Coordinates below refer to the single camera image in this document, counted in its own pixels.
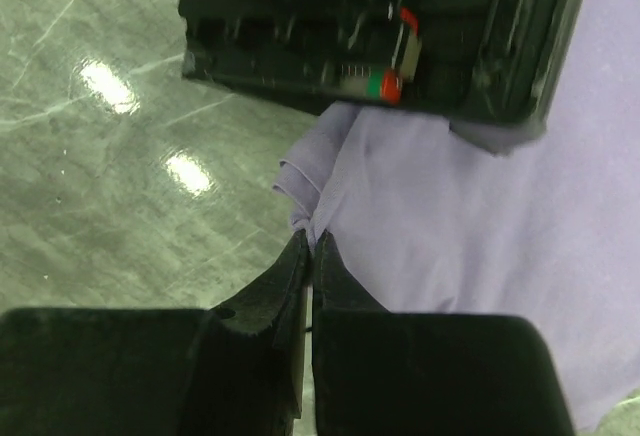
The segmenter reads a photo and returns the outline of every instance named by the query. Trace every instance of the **red object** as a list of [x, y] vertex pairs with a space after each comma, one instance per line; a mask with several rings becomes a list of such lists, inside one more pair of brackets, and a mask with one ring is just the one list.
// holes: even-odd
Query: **red object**
[[384, 73], [380, 86], [380, 98], [391, 104], [398, 104], [402, 97], [402, 80], [392, 69]]
[[414, 33], [418, 34], [418, 18], [416, 18], [415, 14], [413, 14], [407, 8], [402, 8], [400, 9], [400, 19], [411, 26], [411, 29], [413, 29]]

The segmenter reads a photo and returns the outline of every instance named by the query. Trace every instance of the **marble surface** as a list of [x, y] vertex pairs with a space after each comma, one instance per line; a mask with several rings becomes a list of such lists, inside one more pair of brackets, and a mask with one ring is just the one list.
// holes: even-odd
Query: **marble surface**
[[270, 186], [313, 118], [182, 81], [176, 3], [0, 0], [0, 312], [210, 307], [287, 241]]

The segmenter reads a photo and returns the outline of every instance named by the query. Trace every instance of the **black tray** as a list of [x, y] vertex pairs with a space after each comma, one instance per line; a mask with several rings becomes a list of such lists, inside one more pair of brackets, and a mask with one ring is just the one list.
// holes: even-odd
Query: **black tray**
[[[407, 8], [420, 23], [422, 50], [415, 79], [395, 106], [516, 126], [544, 121], [581, 2], [180, 0], [187, 23], [183, 73], [314, 114], [336, 99], [384, 105], [327, 94], [319, 68], [332, 58], [384, 59], [379, 48], [351, 51], [340, 42], [363, 15]], [[374, 36], [389, 31], [372, 28]], [[302, 36], [291, 38], [292, 32]]]

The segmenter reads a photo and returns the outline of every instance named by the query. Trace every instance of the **purple cloth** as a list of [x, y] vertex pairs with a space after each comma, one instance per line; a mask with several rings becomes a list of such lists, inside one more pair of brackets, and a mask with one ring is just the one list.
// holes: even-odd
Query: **purple cloth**
[[577, 428], [640, 387], [640, 0], [584, 1], [539, 141], [495, 157], [442, 118], [336, 104], [276, 190], [390, 310], [532, 321]]

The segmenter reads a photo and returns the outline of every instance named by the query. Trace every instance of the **lavender fabric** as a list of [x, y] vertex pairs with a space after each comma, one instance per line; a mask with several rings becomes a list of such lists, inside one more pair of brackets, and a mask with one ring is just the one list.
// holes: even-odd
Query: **lavender fabric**
[[547, 133], [508, 157], [336, 104], [275, 187], [390, 310], [532, 321], [577, 428], [640, 387], [640, 0], [584, 1]]

